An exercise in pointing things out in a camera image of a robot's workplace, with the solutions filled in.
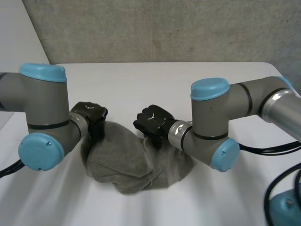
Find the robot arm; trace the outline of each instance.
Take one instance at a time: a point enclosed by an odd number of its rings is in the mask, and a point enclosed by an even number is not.
[[[33,170],[53,168],[86,135],[87,112],[100,107],[89,104],[76,105],[69,112],[67,79],[61,66],[23,64],[19,73],[0,74],[0,109],[26,114],[29,135],[18,152],[24,165]],[[106,114],[105,109],[98,115]]]
[[[301,141],[301,99],[290,88],[280,77],[232,85],[221,78],[199,80],[191,86],[193,126],[175,120],[163,129],[170,144],[225,172],[240,152],[228,137],[229,120],[256,114]]]

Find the gray wall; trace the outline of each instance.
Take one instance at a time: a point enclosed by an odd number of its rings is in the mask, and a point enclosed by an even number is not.
[[[51,63],[272,63],[301,90],[300,0],[23,0]]]

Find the silver metal tube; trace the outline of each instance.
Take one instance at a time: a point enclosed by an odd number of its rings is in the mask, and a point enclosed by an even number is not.
[[[264,104],[261,117],[301,142],[301,98],[291,90],[282,90],[271,96]]]
[[[169,133],[168,133],[168,141],[169,143],[182,150],[183,151],[183,148],[182,148],[182,143],[183,143],[183,140],[182,140],[182,137],[187,133],[186,131],[191,128],[192,124],[190,124],[189,122],[186,122],[186,121],[181,121],[181,120],[178,120],[176,121],[172,127],[169,129]]]

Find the crumpled fabric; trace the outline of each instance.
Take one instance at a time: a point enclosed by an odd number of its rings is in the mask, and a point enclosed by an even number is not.
[[[106,121],[105,136],[91,143],[84,138],[81,156],[88,175],[112,183],[122,194],[168,188],[186,177],[194,162],[190,156],[163,142],[155,149],[148,138],[139,138],[118,123]]]

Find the light blue joint cap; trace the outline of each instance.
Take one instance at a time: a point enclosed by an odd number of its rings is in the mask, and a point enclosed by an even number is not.
[[[50,170],[64,158],[64,149],[55,138],[45,133],[31,133],[19,145],[19,157],[33,170]]]
[[[300,225],[301,209],[298,207],[293,189],[274,196],[269,206],[274,226]]]
[[[287,86],[290,88],[290,90],[294,91],[293,85],[291,84],[291,82],[288,79],[286,79],[285,77],[282,77],[282,76],[276,76],[276,77],[283,80],[287,84]]]
[[[220,172],[226,172],[232,168],[239,157],[239,144],[233,140],[225,140],[212,156],[211,168]]]
[[[58,65],[22,64],[19,73],[43,81],[67,81],[65,69]]]
[[[191,85],[191,99],[196,101],[210,100],[219,97],[230,89],[227,80],[222,78],[202,79]]]

